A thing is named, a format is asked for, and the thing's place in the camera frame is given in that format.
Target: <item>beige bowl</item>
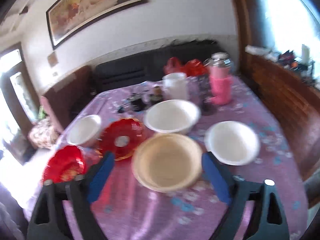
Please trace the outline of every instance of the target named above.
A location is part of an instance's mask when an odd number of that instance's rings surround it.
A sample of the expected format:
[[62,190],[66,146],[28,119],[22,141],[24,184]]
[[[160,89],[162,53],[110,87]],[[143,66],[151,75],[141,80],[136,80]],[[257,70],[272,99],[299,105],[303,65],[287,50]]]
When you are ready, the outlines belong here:
[[132,160],[135,178],[145,187],[176,191],[190,186],[201,174],[200,146],[180,134],[156,134],[142,143]]

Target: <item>floral cushion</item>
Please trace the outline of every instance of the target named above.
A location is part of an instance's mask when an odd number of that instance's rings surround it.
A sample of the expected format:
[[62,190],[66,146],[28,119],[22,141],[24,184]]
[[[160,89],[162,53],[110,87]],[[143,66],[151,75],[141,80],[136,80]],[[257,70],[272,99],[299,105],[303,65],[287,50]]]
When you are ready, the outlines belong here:
[[29,139],[39,148],[51,149],[56,143],[59,133],[54,129],[50,117],[40,120],[30,131]]

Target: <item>cushion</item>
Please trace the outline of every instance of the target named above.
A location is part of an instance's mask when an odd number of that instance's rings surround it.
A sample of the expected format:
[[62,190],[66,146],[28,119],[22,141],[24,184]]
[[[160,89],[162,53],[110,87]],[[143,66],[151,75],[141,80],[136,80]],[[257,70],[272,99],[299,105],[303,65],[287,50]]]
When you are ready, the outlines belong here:
[[52,149],[59,133],[54,129],[50,117],[40,120],[29,132],[29,139],[39,148]]
[[98,92],[135,85],[144,81],[159,81],[163,68],[171,57],[182,63],[192,59],[206,60],[211,54],[224,51],[216,41],[192,41],[171,44],[164,48],[140,52],[96,66],[93,75]]

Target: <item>white bowl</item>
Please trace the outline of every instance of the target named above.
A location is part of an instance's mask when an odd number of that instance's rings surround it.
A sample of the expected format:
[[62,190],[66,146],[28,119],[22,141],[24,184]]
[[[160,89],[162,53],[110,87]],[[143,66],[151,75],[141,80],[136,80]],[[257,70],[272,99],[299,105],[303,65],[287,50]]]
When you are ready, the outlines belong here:
[[132,171],[143,186],[158,192],[190,186],[200,176],[202,150],[180,134],[156,134],[135,151]]
[[144,117],[144,123],[155,132],[186,134],[200,116],[201,111],[194,103],[173,99],[151,107]]
[[259,154],[257,134],[241,122],[226,121],[211,126],[205,134],[205,146],[222,163],[246,165]]
[[91,147],[102,132],[101,117],[93,114],[76,121],[67,135],[67,142],[71,145]]

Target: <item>blue gripper pad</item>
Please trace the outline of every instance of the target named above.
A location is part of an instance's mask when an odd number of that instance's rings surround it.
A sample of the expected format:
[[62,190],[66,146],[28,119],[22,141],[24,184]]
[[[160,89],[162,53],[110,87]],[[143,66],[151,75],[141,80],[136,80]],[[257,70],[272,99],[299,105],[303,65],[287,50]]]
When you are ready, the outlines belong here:
[[219,200],[230,205],[232,200],[230,189],[235,184],[232,174],[218,162],[211,152],[202,155],[202,168],[213,185]]
[[100,169],[97,171],[89,184],[87,201],[91,204],[99,198],[111,171],[115,164],[115,156],[110,153],[109,156],[103,161]]

